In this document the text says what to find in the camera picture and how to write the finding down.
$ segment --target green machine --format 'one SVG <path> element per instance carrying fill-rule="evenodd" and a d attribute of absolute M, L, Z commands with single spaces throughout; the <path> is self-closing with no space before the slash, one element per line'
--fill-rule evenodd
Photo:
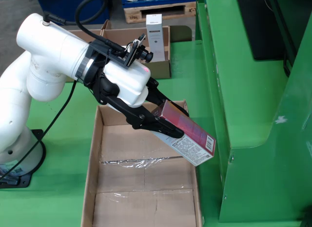
<path fill-rule="evenodd" d="M 272 3 L 283 26 L 278 9 Z M 205 53 L 222 183 L 217 226 L 294 221 L 312 204 L 312 20 L 305 26 L 298 53 L 290 51 L 296 58 L 287 78 L 283 61 L 253 59 L 237 0 L 197 0 L 196 39 Z M 204 185 L 204 166 L 199 168 L 201 206 L 210 219 L 203 194 L 216 187 Z"/>

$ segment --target label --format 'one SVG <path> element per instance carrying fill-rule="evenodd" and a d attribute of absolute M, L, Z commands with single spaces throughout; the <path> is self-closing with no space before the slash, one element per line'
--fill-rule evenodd
<path fill-rule="evenodd" d="M 0 164 L 0 169 L 3 173 L 6 173 L 9 171 L 14 165 L 17 164 L 17 160 L 5 163 L 5 164 Z M 20 165 L 18 165 L 12 172 L 13 175 L 15 176 L 21 176 L 23 174 L 23 169 Z"/>
<path fill-rule="evenodd" d="M 206 150 L 186 135 L 173 143 L 171 147 L 173 147 L 194 166 L 198 166 L 211 158 L 211 155 Z"/>
<path fill-rule="evenodd" d="M 207 135 L 206 148 L 212 153 L 214 150 L 214 140 Z"/>
<path fill-rule="evenodd" d="M 212 158 L 212 155 L 210 155 L 208 151 L 199 146 L 185 134 L 182 138 L 177 139 L 158 132 L 152 131 L 152 133 L 160 138 L 165 144 L 174 149 L 177 153 L 182 155 L 194 166 L 198 166 Z"/>

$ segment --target green surface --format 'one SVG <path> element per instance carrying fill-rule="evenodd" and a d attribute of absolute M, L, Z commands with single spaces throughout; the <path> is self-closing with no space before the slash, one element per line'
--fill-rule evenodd
<path fill-rule="evenodd" d="M 312 204 L 311 32 L 312 19 L 268 140 L 231 150 L 222 221 L 296 220 Z"/>
<path fill-rule="evenodd" d="M 207 0 L 207 8 L 231 148 L 261 145 L 287 82 L 282 61 L 253 59 L 236 0 Z"/>
<path fill-rule="evenodd" d="M 198 28 L 200 31 L 199 39 L 203 42 L 204 60 L 206 63 L 207 83 L 209 86 L 210 100 L 212 105 L 212 113 L 214 116 L 215 132 L 217 138 L 217 148 L 219 152 L 219 167 L 221 173 L 222 187 L 224 187 L 226 172 L 228 167 L 230 142 L 223 111 L 223 104 L 221 95 L 218 89 L 217 76 L 215 71 L 214 48 L 211 36 L 211 30 L 209 26 L 209 20 L 207 19 L 207 13 L 204 3 L 197 4 L 197 16 L 196 23 L 198 21 Z"/>
<path fill-rule="evenodd" d="M 253 60 L 236 0 L 207 0 L 207 6 L 206 11 L 202 2 L 197 4 L 201 34 L 196 39 L 202 39 L 204 47 L 221 174 L 227 167 L 219 222 L 299 226 L 299 222 L 264 221 L 300 219 L 312 204 L 311 37 L 306 35 L 302 41 L 288 80 L 281 62 Z M 312 21 L 306 34 L 311 31 Z M 222 142 L 226 129 L 218 130 L 224 123 L 221 112 L 215 113 L 218 108 L 225 113 L 228 154 L 227 143 Z M 286 121 L 280 124 L 280 118 Z M 208 168 L 199 171 L 212 176 Z M 206 203 L 219 203 L 214 195 L 203 197 L 204 190 L 219 189 L 200 182 L 203 216 L 209 218 L 213 216 L 209 211 L 215 209 Z"/>
<path fill-rule="evenodd" d="M 186 99 L 191 117 L 215 135 L 201 42 L 173 43 L 171 64 L 173 77 L 159 80 L 159 89 L 172 100 Z M 28 126 L 45 129 L 65 102 L 70 88 L 67 83 L 61 96 L 50 103 L 33 101 Z M 0 191 L 1 226 L 80 225 L 96 105 L 90 92 L 78 84 L 68 107 L 43 140 L 47 157 L 30 186 Z M 209 163 L 218 164 L 218 160 L 212 158 Z M 218 184 L 220 176 L 216 169 L 217 181 L 213 183 Z"/>

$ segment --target open cardboard box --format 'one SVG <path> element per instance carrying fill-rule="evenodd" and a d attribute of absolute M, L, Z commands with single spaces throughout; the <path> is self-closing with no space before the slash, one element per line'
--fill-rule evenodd
<path fill-rule="evenodd" d="M 105 21 L 101 29 L 90 30 L 93 33 L 110 39 L 111 41 L 119 45 L 127 45 L 130 41 L 139 38 L 143 33 L 147 35 L 146 28 L 129 28 L 129 29 L 112 29 L 111 22 L 109 20 Z M 75 34 L 77 37 L 83 39 L 86 42 L 91 42 L 94 40 L 91 36 L 85 34 L 81 30 L 71 30 L 71 33 Z M 151 70 L 151 75 L 154 79 L 166 79 L 171 77 L 170 69 L 170 43 L 178 41 L 191 41 L 192 31 L 189 27 L 181 26 L 164 26 L 164 50 L 165 50 L 165 61 L 161 62 L 150 62 L 144 63 Z M 143 45 L 149 50 L 148 38 L 146 37 Z"/>
<path fill-rule="evenodd" d="M 81 226 L 202 227 L 195 167 L 150 131 L 98 106 Z"/>
<path fill-rule="evenodd" d="M 171 77 L 170 71 L 170 27 L 163 26 L 163 37 L 164 37 L 164 50 L 165 50 L 165 61 L 153 62 L 150 63 L 142 62 L 147 66 L 151 75 L 154 79 L 167 79 Z M 126 46 L 129 41 L 138 39 L 142 34 L 147 35 L 146 28 L 129 28 L 129 29 L 104 29 L 102 36 L 119 44 Z M 148 37 L 146 36 L 145 40 L 142 43 L 148 51 L 151 51 L 149 48 Z"/>

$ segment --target wooden pallet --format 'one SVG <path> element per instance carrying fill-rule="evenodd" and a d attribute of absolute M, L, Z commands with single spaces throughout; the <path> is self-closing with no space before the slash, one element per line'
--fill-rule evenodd
<path fill-rule="evenodd" d="M 196 15 L 196 2 L 124 8 L 127 23 L 146 21 L 148 14 L 162 14 L 163 20 Z"/>

